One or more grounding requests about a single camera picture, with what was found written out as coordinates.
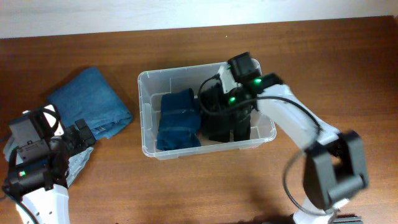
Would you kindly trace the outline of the taped black cloth roll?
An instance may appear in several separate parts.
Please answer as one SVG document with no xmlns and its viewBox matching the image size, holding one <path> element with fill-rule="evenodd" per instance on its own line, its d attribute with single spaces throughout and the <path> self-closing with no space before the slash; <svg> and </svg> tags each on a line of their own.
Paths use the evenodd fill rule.
<svg viewBox="0 0 398 224">
<path fill-rule="evenodd" d="M 251 106 L 236 110 L 233 115 L 233 140 L 246 141 L 251 135 Z"/>
<path fill-rule="evenodd" d="M 219 84 L 201 91 L 200 99 L 208 111 L 218 111 L 224 108 L 223 91 Z M 231 130 L 236 123 L 236 115 L 233 113 L 211 116 L 201 108 L 201 133 L 210 141 L 230 142 Z"/>
</svg>

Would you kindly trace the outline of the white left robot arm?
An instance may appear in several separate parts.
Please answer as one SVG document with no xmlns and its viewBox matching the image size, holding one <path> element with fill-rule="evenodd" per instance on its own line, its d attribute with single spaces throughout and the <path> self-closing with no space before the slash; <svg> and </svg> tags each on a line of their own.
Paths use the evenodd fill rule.
<svg viewBox="0 0 398 224">
<path fill-rule="evenodd" d="M 96 139 L 84 119 L 55 136 L 46 121 L 13 121 L 18 146 L 11 151 L 3 192 L 15 201 L 24 223 L 69 223 L 69 159 Z"/>
</svg>

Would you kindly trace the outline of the dark blue jeans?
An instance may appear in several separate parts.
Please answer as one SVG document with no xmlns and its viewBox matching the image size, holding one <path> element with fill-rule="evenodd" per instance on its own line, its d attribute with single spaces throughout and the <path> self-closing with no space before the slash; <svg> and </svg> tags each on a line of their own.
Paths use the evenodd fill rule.
<svg viewBox="0 0 398 224">
<path fill-rule="evenodd" d="M 65 126 L 84 119 L 97 140 L 113 137 L 132 121 L 131 112 L 95 67 L 85 69 L 47 99 L 57 107 Z"/>
</svg>

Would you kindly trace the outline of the light blue jeans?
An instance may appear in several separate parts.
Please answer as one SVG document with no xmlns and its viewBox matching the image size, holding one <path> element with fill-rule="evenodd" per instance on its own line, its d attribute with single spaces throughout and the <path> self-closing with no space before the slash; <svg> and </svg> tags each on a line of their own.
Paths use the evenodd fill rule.
<svg viewBox="0 0 398 224">
<path fill-rule="evenodd" d="M 18 144 L 13 136 L 11 136 L 3 149 L 4 157 L 9 161 L 11 151 L 16 148 Z M 90 158 L 90 154 L 93 152 L 94 148 L 89 147 L 85 151 L 69 158 L 69 175 L 67 177 L 67 185 L 71 186 L 73 181 L 76 179 L 77 175 L 83 170 L 84 166 Z"/>
</svg>

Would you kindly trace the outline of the taped dark blue cloth roll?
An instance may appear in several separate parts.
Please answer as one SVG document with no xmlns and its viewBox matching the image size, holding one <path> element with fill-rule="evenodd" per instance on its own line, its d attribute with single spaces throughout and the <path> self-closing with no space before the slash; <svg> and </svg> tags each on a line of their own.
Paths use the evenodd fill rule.
<svg viewBox="0 0 398 224">
<path fill-rule="evenodd" d="M 197 138 L 200 128 L 201 115 L 191 88 L 162 97 L 157 149 L 172 151 L 200 147 Z"/>
</svg>

